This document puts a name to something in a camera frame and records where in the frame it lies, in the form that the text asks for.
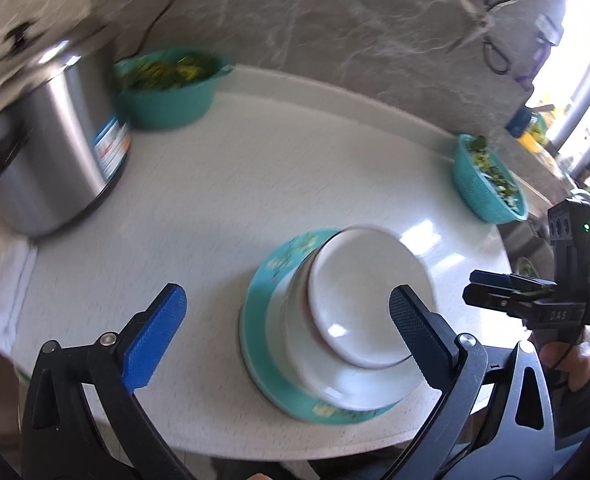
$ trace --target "sink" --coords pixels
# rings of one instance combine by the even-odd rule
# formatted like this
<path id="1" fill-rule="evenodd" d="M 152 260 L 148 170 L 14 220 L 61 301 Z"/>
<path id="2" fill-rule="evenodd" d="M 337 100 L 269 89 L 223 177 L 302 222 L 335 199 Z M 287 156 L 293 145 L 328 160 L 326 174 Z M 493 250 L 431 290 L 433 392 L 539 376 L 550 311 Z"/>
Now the sink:
<path id="1" fill-rule="evenodd" d="M 527 258 L 537 275 L 543 280 L 553 281 L 555 263 L 553 250 L 548 242 L 546 217 L 531 215 L 525 222 L 510 222 L 497 226 L 508 254 L 512 272 L 519 274 L 520 258 Z"/>

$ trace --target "sleeve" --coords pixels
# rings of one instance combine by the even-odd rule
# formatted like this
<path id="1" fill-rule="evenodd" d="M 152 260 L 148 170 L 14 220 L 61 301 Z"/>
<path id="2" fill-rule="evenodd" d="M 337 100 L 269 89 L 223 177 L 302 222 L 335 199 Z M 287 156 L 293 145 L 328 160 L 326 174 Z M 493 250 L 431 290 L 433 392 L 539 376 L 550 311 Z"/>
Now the sleeve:
<path id="1" fill-rule="evenodd" d="M 590 427 L 590 380 L 577 392 L 566 391 L 553 415 L 558 438 Z"/>

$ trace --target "stacked bowls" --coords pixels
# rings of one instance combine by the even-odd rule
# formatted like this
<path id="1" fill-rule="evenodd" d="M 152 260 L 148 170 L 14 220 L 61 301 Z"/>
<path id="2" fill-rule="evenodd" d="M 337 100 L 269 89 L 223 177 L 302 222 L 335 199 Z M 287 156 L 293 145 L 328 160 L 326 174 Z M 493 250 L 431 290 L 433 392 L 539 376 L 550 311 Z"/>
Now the stacked bowls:
<path id="1" fill-rule="evenodd" d="M 411 285 L 434 310 L 422 264 L 395 235 L 352 227 L 297 266 L 283 301 L 269 307 L 268 351 L 296 388 L 343 410 L 399 402 L 422 375 L 389 313 L 391 291 Z"/>

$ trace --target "screw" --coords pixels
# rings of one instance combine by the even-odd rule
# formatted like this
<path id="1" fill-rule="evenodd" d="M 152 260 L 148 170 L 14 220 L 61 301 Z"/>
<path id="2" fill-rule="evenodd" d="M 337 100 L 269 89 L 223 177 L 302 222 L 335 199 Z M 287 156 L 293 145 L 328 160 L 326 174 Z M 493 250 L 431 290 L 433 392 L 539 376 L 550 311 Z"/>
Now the screw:
<path id="1" fill-rule="evenodd" d="M 459 342 L 462 343 L 462 345 L 464 346 L 475 346 L 477 343 L 477 339 L 475 339 L 470 334 L 460 334 Z"/>
<path id="2" fill-rule="evenodd" d="M 45 354 L 50 354 L 57 348 L 57 341 L 51 339 L 42 345 L 42 352 Z"/>
<path id="3" fill-rule="evenodd" d="M 102 346 L 111 346 L 117 341 L 117 335 L 115 332 L 105 332 L 99 336 L 99 344 Z"/>
<path id="4" fill-rule="evenodd" d="M 520 341 L 520 349 L 522 352 L 526 352 L 526 354 L 532 354 L 535 351 L 533 343 L 526 340 Z"/>

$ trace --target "black cable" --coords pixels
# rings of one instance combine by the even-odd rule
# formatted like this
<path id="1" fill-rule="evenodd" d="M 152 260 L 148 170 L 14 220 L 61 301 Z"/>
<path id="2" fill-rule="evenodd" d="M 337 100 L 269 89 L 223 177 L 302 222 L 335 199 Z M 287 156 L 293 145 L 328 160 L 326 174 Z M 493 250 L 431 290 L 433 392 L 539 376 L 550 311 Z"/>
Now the black cable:
<path id="1" fill-rule="evenodd" d="M 150 22 L 150 25 L 146 28 L 146 30 L 144 30 L 144 35 L 142 36 L 142 39 L 140 40 L 140 44 L 138 45 L 137 50 L 135 52 L 133 52 L 128 57 L 137 56 L 139 53 L 142 52 L 142 50 L 144 49 L 144 46 L 146 45 L 146 42 L 149 39 L 150 31 L 153 30 L 153 27 L 155 27 L 157 22 L 159 22 L 159 20 L 162 18 L 162 16 L 164 16 L 164 14 L 166 14 L 168 9 L 170 9 L 174 3 L 175 3 L 175 0 L 168 0 L 168 4 L 166 4 L 166 6 L 160 11 L 160 13 L 155 17 L 155 19 L 152 22 Z"/>
<path id="2" fill-rule="evenodd" d="M 564 359 L 566 359 L 568 357 L 568 354 L 571 352 L 571 350 L 573 348 L 575 348 L 582 339 L 582 335 L 584 334 L 584 326 L 580 325 L 578 327 L 578 334 L 577 337 L 574 338 L 575 343 L 573 344 L 568 344 L 568 348 L 566 349 L 566 351 L 562 354 L 562 356 L 555 362 L 554 365 L 552 365 L 552 367 L 550 367 L 548 369 L 548 371 L 546 372 L 547 375 L 547 379 L 550 378 L 550 373 L 557 370 L 557 367 L 564 361 Z M 555 384 L 555 386 L 549 386 L 549 390 L 558 390 L 559 388 L 562 388 L 564 386 L 567 385 L 567 381 L 562 381 L 561 383 L 557 383 Z"/>

